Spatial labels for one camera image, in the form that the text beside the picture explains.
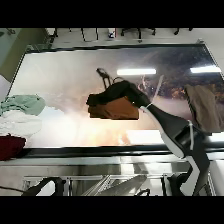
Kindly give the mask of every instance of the glossy table surface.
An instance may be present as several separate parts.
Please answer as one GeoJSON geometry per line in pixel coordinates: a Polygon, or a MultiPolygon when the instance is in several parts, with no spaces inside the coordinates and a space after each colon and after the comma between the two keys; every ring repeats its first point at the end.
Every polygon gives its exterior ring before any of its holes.
{"type": "Polygon", "coordinates": [[[112,78],[118,69],[154,68],[154,75],[123,78],[153,98],[160,75],[163,82],[154,103],[164,111],[192,119],[184,86],[211,85],[220,113],[224,106],[224,83],[219,72],[193,74],[190,68],[216,66],[203,44],[148,45],[117,49],[57,51],[26,54],[9,96],[38,94],[46,101],[39,115],[42,129],[26,147],[84,147],[151,145],[162,143],[153,121],[142,111],[139,120],[113,121],[89,118],[86,100],[104,91],[96,73],[104,68],[112,78]]]}

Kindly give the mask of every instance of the white cloth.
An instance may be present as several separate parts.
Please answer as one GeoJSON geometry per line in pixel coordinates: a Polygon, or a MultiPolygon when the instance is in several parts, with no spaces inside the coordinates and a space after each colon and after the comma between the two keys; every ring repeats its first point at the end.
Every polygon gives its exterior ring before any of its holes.
{"type": "Polygon", "coordinates": [[[20,110],[6,111],[0,117],[0,136],[30,138],[41,129],[41,119],[35,115],[25,114],[20,110]]]}

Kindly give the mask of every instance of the folded brown cloth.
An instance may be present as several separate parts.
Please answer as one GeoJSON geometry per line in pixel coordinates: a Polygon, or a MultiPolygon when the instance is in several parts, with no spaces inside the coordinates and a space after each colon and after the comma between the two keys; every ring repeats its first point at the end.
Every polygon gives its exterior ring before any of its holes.
{"type": "Polygon", "coordinates": [[[134,107],[126,97],[113,100],[107,104],[89,106],[88,112],[91,118],[112,120],[138,120],[138,108],[134,107]]]}
{"type": "Polygon", "coordinates": [[[25,146],[26,139],[11,135],[0,136],[0,160],[15,157],[25,146]]]}
{"type": "Polygon", "coordinates": [[[196,126],[204,132],[222,132],[224,123],[209,87],[186,85],[185,92],[196,126]]]}

